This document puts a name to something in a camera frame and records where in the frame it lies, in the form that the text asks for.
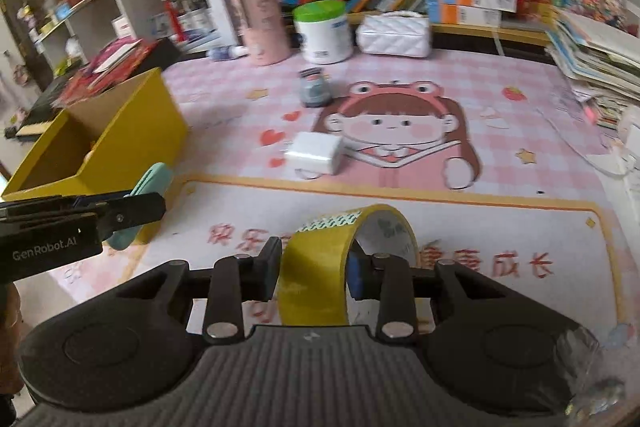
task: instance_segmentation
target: stack of papers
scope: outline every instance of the stack of papers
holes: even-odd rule
[[[598,125],[615,129],[629,105],[640,105],[640,39],[564,10],[547,34],[548,53]]]

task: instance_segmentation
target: white charger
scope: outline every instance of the white charger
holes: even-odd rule
[[[323,132],[299,132],[284,153],[287,165],[294,169],[335,174],[344,151],[342,138]]]

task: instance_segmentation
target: yellow box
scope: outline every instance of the yellow box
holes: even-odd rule
[[[15,201],[132,189],[154,163],[174,164],[187,131],[160,70],[147,71],[62,110],[2,197]]]

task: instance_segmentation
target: white quilted bag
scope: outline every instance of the white quilted bag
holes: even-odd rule
[[[426,57],[431,52],[429,20],[416,12],[367,15],[356,31],[364,53]]]

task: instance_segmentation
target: pink bottle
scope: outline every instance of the pink bottle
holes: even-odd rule
[[[244,45],[257,66],[280,62],[291,54],[278,0],[231,0]]]

